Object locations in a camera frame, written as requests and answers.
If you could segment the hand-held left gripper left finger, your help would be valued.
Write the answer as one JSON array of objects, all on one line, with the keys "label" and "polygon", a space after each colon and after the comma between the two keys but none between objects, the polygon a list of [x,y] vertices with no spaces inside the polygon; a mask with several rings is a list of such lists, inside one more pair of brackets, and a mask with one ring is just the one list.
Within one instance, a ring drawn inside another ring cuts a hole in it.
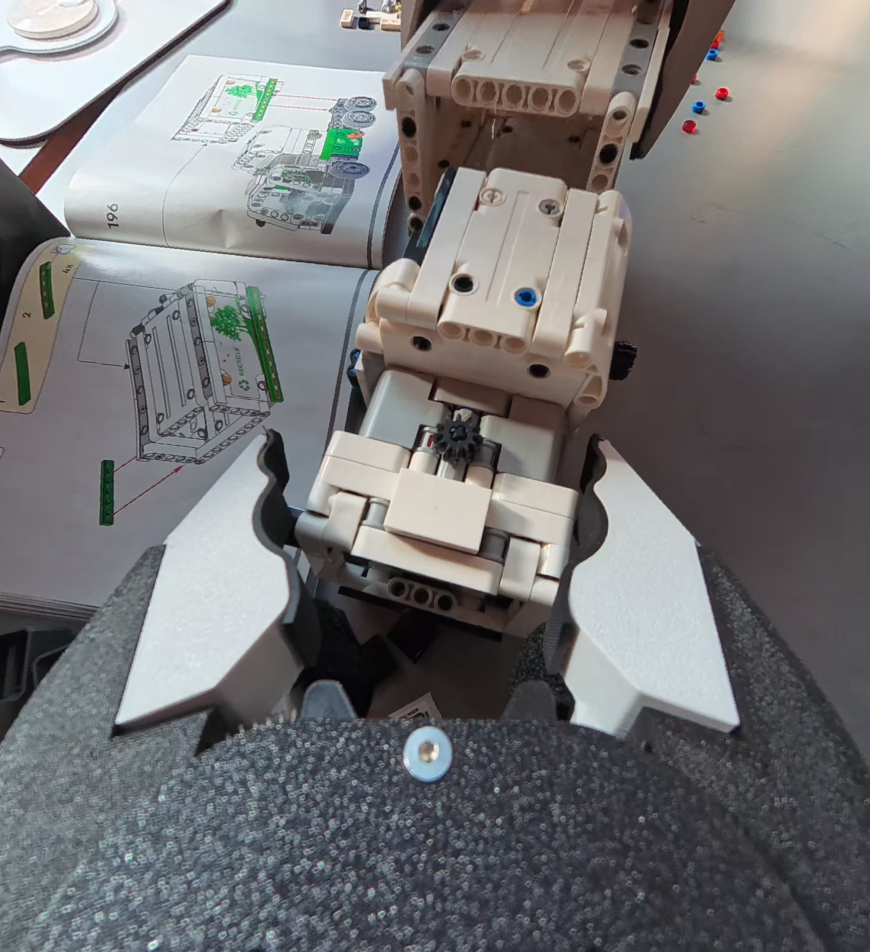
[{"label": "hand-held left gripper left finger", "polygon": [[269,541],[256,509],[274,486],[253,439],[167,537],[116,714],[145,728],[206,708],[265,720],[286,699],[302,661],[285,622],[298,573]]}]

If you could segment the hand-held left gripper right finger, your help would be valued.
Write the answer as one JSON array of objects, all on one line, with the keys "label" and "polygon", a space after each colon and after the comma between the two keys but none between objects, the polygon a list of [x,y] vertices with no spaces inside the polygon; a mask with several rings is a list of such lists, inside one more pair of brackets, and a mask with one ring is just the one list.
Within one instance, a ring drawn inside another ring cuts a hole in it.
[{"label": "hand-held left gripper right finger", "polygon": [[605,540],[568,592],[571,722],[623,737],[654,708],[729,732],[738,709],[696,540],[609,442],[599,448]]}]

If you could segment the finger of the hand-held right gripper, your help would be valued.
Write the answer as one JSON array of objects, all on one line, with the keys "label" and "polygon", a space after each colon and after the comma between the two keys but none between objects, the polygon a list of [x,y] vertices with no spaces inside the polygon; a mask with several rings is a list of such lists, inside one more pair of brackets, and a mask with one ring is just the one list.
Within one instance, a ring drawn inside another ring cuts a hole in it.
[{"label": "finger of the hand-held right gripper", "polygon": [[651,110],[633,135],[631,160],[643,159],[674,115],[712,43],[712,2],[676,1]]}]

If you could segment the white lego truck container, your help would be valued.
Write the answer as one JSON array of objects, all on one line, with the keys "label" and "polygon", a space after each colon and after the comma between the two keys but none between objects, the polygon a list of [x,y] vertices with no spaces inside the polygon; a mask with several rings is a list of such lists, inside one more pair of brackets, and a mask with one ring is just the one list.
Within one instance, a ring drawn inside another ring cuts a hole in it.
[{"label": "white lego truck container", "polygon": [[409,229],[448,169],[509,169],[613,188],[643,133],[673,2],[418,4],[383,77],[397,114]]}]

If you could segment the white green lego truck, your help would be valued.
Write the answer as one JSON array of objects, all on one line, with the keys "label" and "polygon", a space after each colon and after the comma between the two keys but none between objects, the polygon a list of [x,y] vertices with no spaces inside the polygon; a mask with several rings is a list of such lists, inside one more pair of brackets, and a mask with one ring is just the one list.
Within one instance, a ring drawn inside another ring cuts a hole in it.
[{"label": "white green lego truck", "polygon": [[580,494],[560,470],[611,376],[631,212],[511,170],[459,170],[438,198],[371,290],[366,412],[330,438],[297,539],[349,593],[527,637],[570,555]]}]

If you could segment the scattered red blue lego studs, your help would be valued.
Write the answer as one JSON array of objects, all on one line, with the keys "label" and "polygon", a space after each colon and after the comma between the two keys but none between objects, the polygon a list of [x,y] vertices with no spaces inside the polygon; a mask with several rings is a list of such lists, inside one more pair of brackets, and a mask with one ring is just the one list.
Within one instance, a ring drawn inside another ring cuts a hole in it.
[{"label": "scattered red blue lego studs", "polygon": [[[703,63],[717,64],[721,61],[720,48],[724,38],[725,30],[719,29],[705,54]],[[686,135],[698,133],[698,119],[709,113],[710,103],[725,103],[730,100],[731,90],[721,83],[714,82],[721,79],[719,73],[704,68],[704,72],[699,71],[694,75],[688,90],[693,98],[688,101],[688,115],[681,125],[681,130]]]}]

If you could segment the pile of tan lego pieces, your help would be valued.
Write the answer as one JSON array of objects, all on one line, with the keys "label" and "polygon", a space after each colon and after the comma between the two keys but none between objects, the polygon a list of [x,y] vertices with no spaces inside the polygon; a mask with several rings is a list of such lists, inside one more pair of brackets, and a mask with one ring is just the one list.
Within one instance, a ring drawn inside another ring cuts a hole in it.
[{"label": "pile of tan lego pieces", "polygon": [[380,8],[373,8],[368,1],[357,1],[355,7],[342,11],[339,25],[345,30],[398,32],[402,27],[402,2],[381,1]]}]

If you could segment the lego instruction booklet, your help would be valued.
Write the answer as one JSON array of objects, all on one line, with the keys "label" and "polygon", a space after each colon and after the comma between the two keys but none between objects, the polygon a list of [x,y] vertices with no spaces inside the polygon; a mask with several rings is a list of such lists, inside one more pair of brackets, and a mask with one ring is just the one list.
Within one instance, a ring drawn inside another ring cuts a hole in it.
[{"label": "lego instruction booklet", "polygon": [[400,177],[382,73],[188,56],[0,300],[0,611],[84,617],[257,437],[304,499]]}]

